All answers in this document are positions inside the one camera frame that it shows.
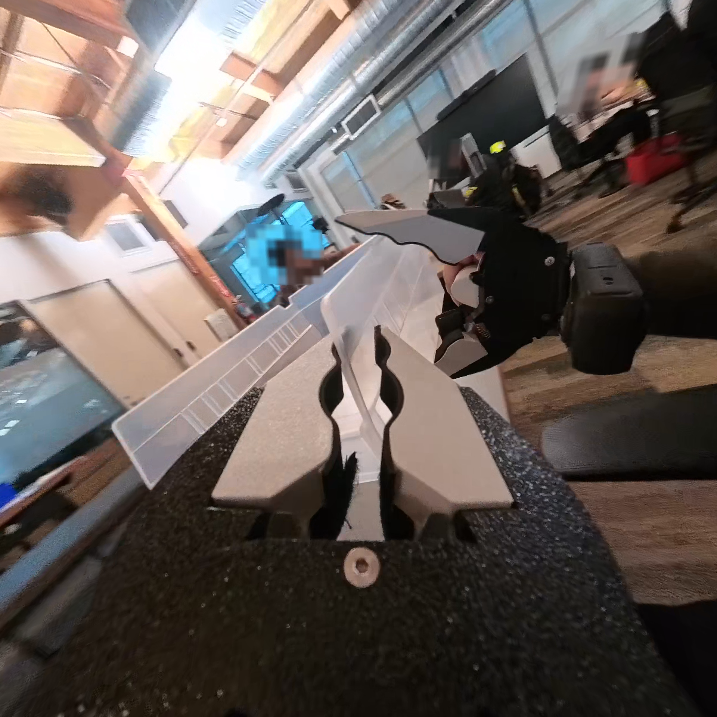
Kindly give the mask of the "ceiling air vent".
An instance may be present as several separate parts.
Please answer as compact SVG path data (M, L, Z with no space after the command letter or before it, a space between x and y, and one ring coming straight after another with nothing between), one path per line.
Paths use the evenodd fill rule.
M349 140L357 139L381 115L381 106L373 94L366 96L344 120L341 127Z

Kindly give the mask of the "person's right hand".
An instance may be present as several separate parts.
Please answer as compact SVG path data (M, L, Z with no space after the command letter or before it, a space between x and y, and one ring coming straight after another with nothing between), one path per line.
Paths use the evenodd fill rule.
M483 252L477 252L462 260L457 264L444 264L443 266L443 282L445 291L450 293L452 290L453 283L457 276L465 269L471 269L474 273L481 268L481 264L484 258Z

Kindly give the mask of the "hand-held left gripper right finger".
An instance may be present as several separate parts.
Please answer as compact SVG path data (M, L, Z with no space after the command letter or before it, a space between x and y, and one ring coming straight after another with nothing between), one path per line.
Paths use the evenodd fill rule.
M505 510L514 498L458 384L392 330L373 330L383 431L379 512L385 539L418 539L433 518Z

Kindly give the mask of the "red bin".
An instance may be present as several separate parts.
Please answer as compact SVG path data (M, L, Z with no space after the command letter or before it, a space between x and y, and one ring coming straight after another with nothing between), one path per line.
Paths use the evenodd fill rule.
M644 187L686 167L679 133L646 140L624 159L628 184Z

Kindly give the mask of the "whiteboard sign stand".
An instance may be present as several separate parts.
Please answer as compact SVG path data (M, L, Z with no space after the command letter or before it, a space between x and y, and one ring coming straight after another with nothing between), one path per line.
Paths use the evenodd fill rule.
M231 340L239 332L229 313L219 308L204 317L204 322L221 343Z

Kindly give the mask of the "large clear plastic bin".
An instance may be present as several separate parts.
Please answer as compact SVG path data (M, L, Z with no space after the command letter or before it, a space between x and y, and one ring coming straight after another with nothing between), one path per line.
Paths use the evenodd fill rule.
M246 392L262 387L310 347L329 337L351 368L348 434L376 452L383 428L377 409L374 326L388 327L433 363L440 344L435 323L443 304L440 264L423 246L367 239L312 283L178 378L117 419L112 430L148 489Z

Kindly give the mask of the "wooden pillar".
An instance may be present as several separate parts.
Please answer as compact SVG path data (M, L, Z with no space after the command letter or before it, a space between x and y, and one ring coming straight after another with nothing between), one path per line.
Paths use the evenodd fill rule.
M150 227L171 246L185 268L209 297L215 301L218 307L227 311L234 325L239 329L246 327L246 322L236 313L232 294L224 281L216 274L197 247L192 244L184 229L159 195L150 187L144 176L140 172L125 169L122 172L121 188L139 208Z

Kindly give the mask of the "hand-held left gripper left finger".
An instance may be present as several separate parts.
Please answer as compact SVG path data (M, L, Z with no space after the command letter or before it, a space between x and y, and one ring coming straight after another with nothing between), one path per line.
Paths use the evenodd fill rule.
M343 398L341 360L324 338L266 383L212 503L287 514L309 537L326 504L325 479L341 459L333 412Z

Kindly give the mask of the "white door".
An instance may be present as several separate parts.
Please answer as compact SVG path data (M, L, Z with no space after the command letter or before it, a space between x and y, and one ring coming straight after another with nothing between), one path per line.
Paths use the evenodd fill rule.
M188 362L198 361L221 343L204 322L217 306L184 264L175 260L131 274L139 289L179 338L179 349Z
M127 408L184 371L175 351L109 280L31 299L29 307Z

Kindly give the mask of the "wooden edged desk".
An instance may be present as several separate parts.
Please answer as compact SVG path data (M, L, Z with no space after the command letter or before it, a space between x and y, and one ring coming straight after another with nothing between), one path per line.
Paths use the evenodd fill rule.
M119 444L109 440L38 479L1 509L1 537L28 524L42 524L53 514L83 507L130 468Z

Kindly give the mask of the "black monitor screen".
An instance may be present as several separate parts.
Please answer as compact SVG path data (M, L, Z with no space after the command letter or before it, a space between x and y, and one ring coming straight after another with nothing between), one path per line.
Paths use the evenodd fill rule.
M514 148L547 123L530 62L521 55L501 72L481 77L438 112L417 142L427 160L446 161L451 147L467 134L485 153L498 141Z

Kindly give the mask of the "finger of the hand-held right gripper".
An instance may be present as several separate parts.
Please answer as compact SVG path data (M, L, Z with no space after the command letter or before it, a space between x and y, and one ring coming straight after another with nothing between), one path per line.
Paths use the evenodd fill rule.
M423 246L443 264L460 264L475 255L485 236L484 231L432 216L425 209L350 211L336 217L336 224L397 245Z
M457 329L443 337L434 365L450 378L458 378L461 372L487 357L488 352L473 333Z

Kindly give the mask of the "silver ceiling duct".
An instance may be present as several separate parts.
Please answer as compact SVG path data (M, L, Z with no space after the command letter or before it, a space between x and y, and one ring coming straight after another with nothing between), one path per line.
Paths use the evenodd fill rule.
M459 1L361 1L224 158L269 183L342 119L366 89Z

